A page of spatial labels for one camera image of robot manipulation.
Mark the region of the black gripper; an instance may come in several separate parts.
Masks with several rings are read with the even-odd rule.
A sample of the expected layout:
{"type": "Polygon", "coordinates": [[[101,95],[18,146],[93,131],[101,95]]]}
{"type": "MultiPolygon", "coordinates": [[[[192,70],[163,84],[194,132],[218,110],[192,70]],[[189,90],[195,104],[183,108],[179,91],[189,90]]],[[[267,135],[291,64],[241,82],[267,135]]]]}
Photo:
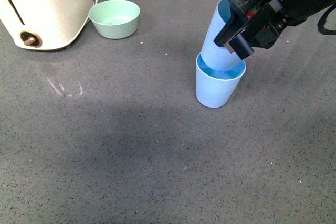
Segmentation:
{"type": "Polygon", "coordinates": [[[227,43],[241,60],[254,53],[253,47],[269,49],[286,27],[284,0],[228,0],[232,15],[214,39],[227,43]]]}

